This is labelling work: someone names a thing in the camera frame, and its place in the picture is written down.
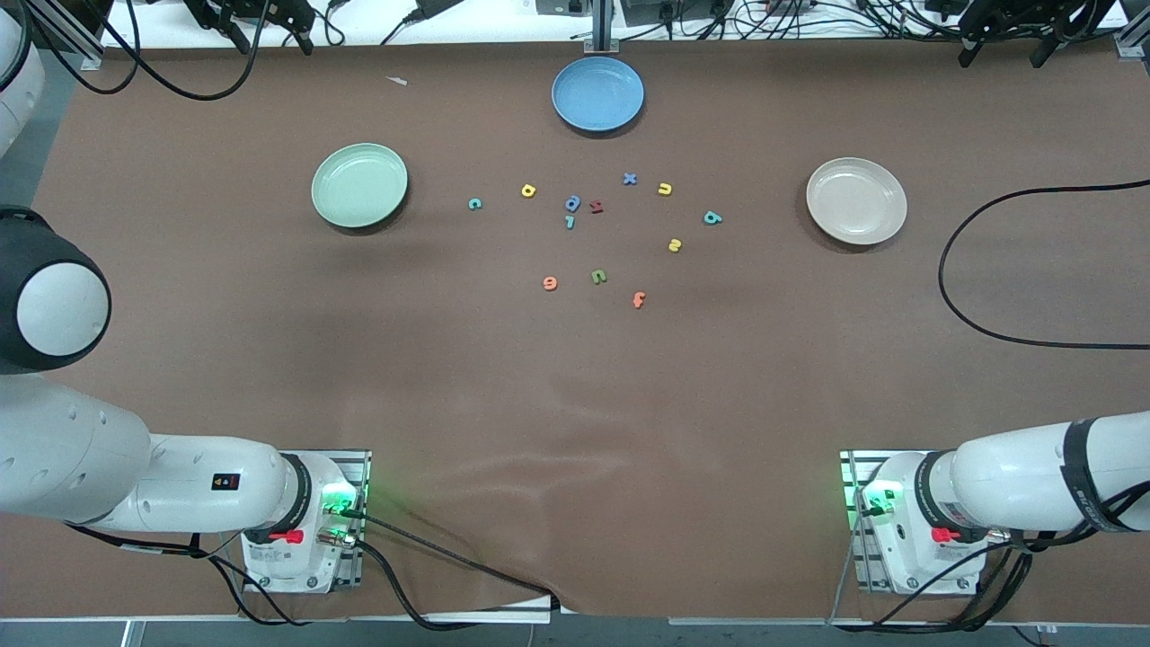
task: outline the gray floor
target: gray floor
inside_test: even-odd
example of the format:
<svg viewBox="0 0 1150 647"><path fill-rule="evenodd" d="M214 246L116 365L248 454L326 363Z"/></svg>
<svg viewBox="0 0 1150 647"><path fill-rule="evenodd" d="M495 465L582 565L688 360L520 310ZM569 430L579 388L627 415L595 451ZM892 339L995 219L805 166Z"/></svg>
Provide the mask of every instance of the gray floor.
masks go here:
<svg viewBox="0 0 1150 647"><path fill-rule="evenodd" d="M55 59L43 56L47 72L36 116L0 159L0 202L29 205L36 194L48 151L63 118L75 82ZM141 78L139 83L150 83ZM52 214L44 214L51 222ZM1035 637L1033 630L1029 636ZM0 623L0 647L114 647L123 624L115 622ZM450 634L430 633L409 623L323 623L306 627L261 627L246 622L148 623L143 647L346 647L346 646L527 646L526 625L481 626ZM1150 646L1150 629L1059 627L1052 644L1066 647ZM595 618L555 614L552 624L535 629L534 646L546 647L1026 647L1006 627L977 633L931 637L848 634L818 626L672 626L649 618Z"/></svg>

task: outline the red button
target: red button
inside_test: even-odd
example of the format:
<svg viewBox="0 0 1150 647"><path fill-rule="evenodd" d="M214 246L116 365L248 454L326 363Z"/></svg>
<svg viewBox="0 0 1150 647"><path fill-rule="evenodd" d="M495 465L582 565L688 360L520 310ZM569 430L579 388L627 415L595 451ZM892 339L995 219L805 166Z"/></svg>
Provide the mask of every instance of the red button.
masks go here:
<svg viewBox="0 0 1150 647"><path fill-rule="evenodd" d="M283 539L288 544L304 544L304 531L299 529L288 532L274 532L268 537L271 539Z"/></svg>
<svg viewBox="0 0 1150 647"><path fill-rule="evenodd" d="M930 529L930 539L938 544L946 544L952 539L961 537L959 533L948 529Z"/></svg>

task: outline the green plate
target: green plate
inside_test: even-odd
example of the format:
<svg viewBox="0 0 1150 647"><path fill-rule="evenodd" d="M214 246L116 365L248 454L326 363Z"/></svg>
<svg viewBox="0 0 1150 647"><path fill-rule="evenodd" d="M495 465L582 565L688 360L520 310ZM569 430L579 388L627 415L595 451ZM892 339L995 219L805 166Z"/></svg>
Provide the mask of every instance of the green plate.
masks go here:
<svg viewBox="0 0 1150 647"><path fill-rule="evenodd" d="M312 178L312 203L339 226L367 226L391 215L407 193L407 167L379 144L352 144L323 160Z"/></svg>

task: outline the plate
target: plate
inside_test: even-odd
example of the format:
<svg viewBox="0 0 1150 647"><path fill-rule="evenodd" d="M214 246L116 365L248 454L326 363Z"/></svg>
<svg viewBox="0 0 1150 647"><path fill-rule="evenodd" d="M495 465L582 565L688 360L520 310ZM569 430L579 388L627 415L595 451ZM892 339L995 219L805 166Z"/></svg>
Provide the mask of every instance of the plate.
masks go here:
<svg viewBox="0 0 1150 647"><path fill-rule="evenodd" d="M906 193L885 168L839 157L820 165L806 183L811 217L831 237L853 245L881 242L906 222Z"/></svg>
<svg viewBox="0 0 1150 647"><path fill-rule="evenodd" d="M631 66L606 56L565 67L551 86L551 102L567 123L590 132L614 130L643 107L643 80Z"/></svg>
<svg viewBox="0 0 1150 647"><path fill-rule="evenodd" d="M391 215L407 193L407 167L379 144L352 144L323 160L312 178L312 203L339 226L368 226Z"/></svg>

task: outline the brown table surface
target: brown table surface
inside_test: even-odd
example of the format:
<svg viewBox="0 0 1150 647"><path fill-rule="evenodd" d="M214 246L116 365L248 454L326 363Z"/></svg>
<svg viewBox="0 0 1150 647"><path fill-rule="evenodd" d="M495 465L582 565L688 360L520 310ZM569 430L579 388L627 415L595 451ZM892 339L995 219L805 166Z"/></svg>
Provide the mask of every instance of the brown table surface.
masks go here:
<svg viewBox="0 0 1150 647"><path fill-rule="evenodd" d="M54 379L156 433L370 448L373 513L577 611L826 617L848 539L841 449L1150 406L1150 356L1005 345L938 296L941 247L983 201L1150 171L1142 66L1099 45L1033 70L1028 51L990 47L963 70L944 45L627 44L646 108L608 139L552 110L568 44L261 54L209 105L146 78L78 92L34 206L100 263L115 308L100 348ZM159 64L210 91L240 63ZM368 236L309 200L316 165L355 141L411 171L401 215ZM842 155L884 164L908 195L902 232L862 253L804 203L811 171ZM584 206L566 230L572 193L606 211ZM1003 205L956 247L956 299L1004 332L1150 340L1148 197ZM703 225L707 209L722 224ZM526 598L371 540L422 610ZM1002 617L1150 623L1144 541L1040 556ZM3 521L0 575L7 617L235 611L207 564L44 521ZM382 573L365 579L288 608L399 611ZM841 615L891 603L849 592Z"/></svg>

